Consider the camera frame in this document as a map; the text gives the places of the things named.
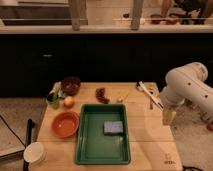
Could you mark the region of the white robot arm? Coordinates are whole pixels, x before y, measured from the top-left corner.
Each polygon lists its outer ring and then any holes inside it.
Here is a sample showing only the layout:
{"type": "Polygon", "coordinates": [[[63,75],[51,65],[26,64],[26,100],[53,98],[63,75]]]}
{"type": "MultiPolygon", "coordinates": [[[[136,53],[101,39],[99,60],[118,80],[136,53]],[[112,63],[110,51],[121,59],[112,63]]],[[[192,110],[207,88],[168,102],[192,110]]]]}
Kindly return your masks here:
{"type": "Polygon", "coordinates": [[[164,108],[175,108],[190,100],[201,109],[201,119],[213,124],[213,87],[205,83],[207,78],[207,67],[200,62],[171,69],[165,76],[166,86],[160,93],[164,108]]]}

